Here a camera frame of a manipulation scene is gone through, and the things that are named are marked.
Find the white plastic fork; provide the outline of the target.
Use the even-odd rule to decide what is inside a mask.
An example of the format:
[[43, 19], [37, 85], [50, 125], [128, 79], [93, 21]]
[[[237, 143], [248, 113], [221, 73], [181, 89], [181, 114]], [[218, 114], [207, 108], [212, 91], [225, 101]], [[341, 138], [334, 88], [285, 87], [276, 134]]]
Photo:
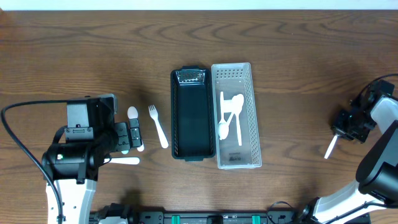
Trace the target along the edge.
[[155, 105], [149, 105], [149, 114], [150, 114], [150, 117], [154, 120], [156, 129], [157, 129], [157, 134], [158, 134], [159, 141], [160, 141], [160, 145], [162, 146], [163, 149], [168, 148], [169, 143], [168, 143], [165, 133], [160, 125], [159, 114], [158, 114], [158, 111], [157, 111]]

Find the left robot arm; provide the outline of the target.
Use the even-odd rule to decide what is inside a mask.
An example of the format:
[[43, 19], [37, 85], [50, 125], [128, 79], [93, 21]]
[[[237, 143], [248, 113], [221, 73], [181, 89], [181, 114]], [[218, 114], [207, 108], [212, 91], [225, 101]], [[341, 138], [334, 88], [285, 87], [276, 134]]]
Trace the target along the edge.
[[129, 123], [117, 123], [118, 102], [113, 94], [67, 100], [67, 125], [55, 134], [42, 156], [44, 170], [52, 178], [46, 187], [49, 223], [138, 223], [128, 205], [113, 203], [92, 214], [99, 168], [107, 163], [137, 165], [127, 154], [134, 143]]

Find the white utensil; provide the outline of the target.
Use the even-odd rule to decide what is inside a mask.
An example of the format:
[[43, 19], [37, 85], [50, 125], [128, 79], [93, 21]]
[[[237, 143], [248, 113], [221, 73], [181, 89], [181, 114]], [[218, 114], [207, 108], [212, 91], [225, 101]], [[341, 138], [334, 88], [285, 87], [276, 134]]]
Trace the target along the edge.
[[138, 165], [140, 163], [140, 159], [138, 157], [118, 157], [104, 160], [104, 163], [113, 163], [113, 164], [125, 164], [125, 165]]
[[334, 146], [335, 146], [335, 144], [337, 142], [338, 137], [339, 137], [339, 135], [337, 135], [337, 134], [333, 136], [333, 138], [332, 138], [332, 140], [331, 140], [331, 142], [330, 142], [330, 144], [329, 144], [329, 146], [328, 146], [328, 148], [326, 150], [326, 153], [324, 155], [324, 159], [328, 159], [329, 158], [329, 156], [332, 153], [333, 148], [334, 148]]

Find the white spoon diagonal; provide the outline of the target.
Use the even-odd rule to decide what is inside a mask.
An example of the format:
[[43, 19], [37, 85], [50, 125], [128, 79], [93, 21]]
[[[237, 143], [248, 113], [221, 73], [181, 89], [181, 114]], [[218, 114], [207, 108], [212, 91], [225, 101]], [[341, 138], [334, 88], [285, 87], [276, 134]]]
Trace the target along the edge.
[[226, 124], [229, 126], [231, 123], [231, 120], [234, 116], [235, 112], [235, 102], [236, 100], [231, 99], [231, 100], [224, 100], [224, 113], [230, 113], [229, 118], [226, 121]]

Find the small white spoon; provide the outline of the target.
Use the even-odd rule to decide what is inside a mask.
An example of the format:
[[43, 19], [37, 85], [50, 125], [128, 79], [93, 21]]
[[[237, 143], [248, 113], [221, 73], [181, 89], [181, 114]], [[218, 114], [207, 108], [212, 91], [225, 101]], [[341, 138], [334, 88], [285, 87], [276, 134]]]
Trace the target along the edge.
[[[129, 119], [137, 119], [138, 118], [138, 111], [137, 111], [137, 109], [134, 106], [130, 106], [127, 109], [127, 117]], [[142, 142], [142, 145], [137, 148], [137, 150], [139, 152], [142, 152], [144, 150], [144, 143], [143, 142]]]

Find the black plastic basket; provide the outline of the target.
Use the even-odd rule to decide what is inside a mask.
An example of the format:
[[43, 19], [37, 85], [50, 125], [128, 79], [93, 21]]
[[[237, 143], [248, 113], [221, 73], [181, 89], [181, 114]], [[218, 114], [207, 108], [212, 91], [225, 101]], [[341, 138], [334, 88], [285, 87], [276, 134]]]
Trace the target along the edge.
[[170, 74], [172, 157], [202, 161], [216, 152], [211, 73], [183, 66]]

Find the clear plastic basket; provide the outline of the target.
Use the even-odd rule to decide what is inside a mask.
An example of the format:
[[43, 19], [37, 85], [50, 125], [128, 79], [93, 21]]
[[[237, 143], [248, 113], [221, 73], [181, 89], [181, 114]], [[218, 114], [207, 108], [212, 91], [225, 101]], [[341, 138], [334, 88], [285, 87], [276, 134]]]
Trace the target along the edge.
[[219, 169], [262, 166], [251, 64], [211, 67]]

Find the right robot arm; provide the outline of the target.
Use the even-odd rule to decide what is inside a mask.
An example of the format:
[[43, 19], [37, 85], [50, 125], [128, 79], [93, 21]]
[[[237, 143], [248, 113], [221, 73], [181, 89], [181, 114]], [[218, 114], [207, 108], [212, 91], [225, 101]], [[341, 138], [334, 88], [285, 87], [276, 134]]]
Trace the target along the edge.
[[397, 98], [394, 84], [377, 78], [340, 110], [331, 125], [333, 139], [364, 143], [370, 131], [381, 137], [359, 163], [354, 181], [339, 191], [311, 201], [295, 217], [295, 223], [370, 223], [370, 213], [397, 208]]

